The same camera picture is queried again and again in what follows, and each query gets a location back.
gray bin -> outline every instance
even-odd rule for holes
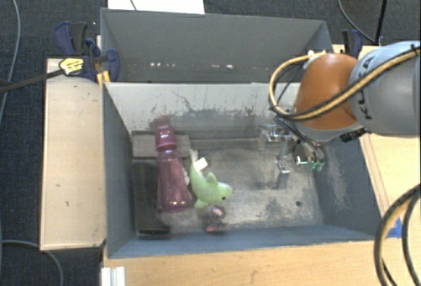
[[[103,90],[109,258],[374,238],[380,212],[358,141],[325,146],[321,172],[287,160],[291,173],[278,189],[268,186],[277,144],[253,146],[272,122],[267,87],[275,67],[332,48],[323,21],[101,9],[101,44],[121,58],[118,82]],[[162,114],[234,188],[223,234],[202,231],[191,209],[166,219],[169,238],[138,238],[132,134],[153,133]]]

pink bottle cap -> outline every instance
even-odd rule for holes
[[[176,132],[170,125],[160,125],[155,130],[155,147],[157,151],[177,148]]]

black carpet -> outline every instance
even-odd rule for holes
[[[99,33],[99,8],[106,0],[17,0],[22,39],[13,80],[44,72],[45,59],[61,54],[53,28],[65,21],[91,24]],[[336,0],[204,0],[209,13],[252,14],[325,20],[334,43],[351,28]],[[374,37],[382,0],[343,0],[348,15]],[[382,43],[420,39],[420,0],[389,0]],[[11,0],[0,0],[0,78],[6,79],[16,39]],[[38,242],[43,145],[43,84],[9,95],[0,126],[0,215],[4,239]],[[60,251],[65,285],[98,285],[99,250]],[[34,250],[6,247],[0,285],[58,285],[52,262]]]

purple bottle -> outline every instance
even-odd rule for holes
[[[163,124],[156,128],[155,147],[158,152],[158,197],[162,210],[183,211],[190,207],[192,197],[184,179],[185,171],[171,125]]]

green plush dinosaur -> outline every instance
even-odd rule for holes
[[[206,177],[202,169],[207,165],[204,158],[197,161],[197,151],[190,149],[190,186],[197,197],[195,208],[204,208],[210,204],[221,203],[232,194],[232,188],[225,183],[218,182],[215,175],[210,172]]]

